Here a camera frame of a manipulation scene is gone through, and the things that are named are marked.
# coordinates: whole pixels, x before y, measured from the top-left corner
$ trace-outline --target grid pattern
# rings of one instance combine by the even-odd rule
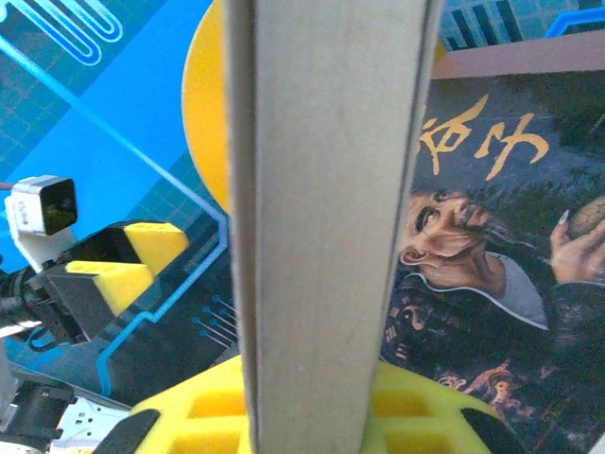
[[[221,211],[191,161],[189,152],[181,155],[170,168],[176,178],[196,191],[206,201]],[[129,213],[128,219],[159,220],[171,222],[181,230],[187,230],[203,214],[193,201],[188,199],[164,178],[160,179]]]
[[[448,50],[543,38],[562,12],[602,0],[445,0],[440,36]],[[594,27],[570,27],[580,32]]]
[[[165,0],[103,0],[119,18],[124,35],[116,43],[97,40],[103,57],[95,66],[85,66],[74,59],[12,5],[8,5],[7,18],[0,22],[0,35],[73,93],[81,95],[164,3]],[[49,16],[44,17],[61,29]],[[25,159],[68,107],[17,63],[0,54],[0,180]]]

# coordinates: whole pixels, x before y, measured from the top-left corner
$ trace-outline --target man's hand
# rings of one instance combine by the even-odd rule
[[[588,234],[571,240],[567,235],[568,216],[569,210],[550,235],[550,266],[557,282],[605,283],[605,220]]]

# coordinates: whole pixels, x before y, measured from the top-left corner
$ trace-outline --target black cable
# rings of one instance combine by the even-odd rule
[[[39,320],[27,302],[29,299],[35,299],[26,285],[27,280],[34,274],[32,269],[25,268],[0,275],[0,330],[10,326],[31,325]]]
[[[39,338],[41,338],[43,335],[45,335],[48,332],[48,328],[44,327],[42,329],[39,329],[38,331],[36,331],[34,334],[32,334],[29,339],[27,340],[27,346],[36,353],[43,353],[43,352],[47,352],[48,350],[52,350],[53,348],[59,346],[55,341],[50,341],[49,343],[46,343],[45,345],[42,346],[37,346],[34,344],[34,341],[37,341]]]

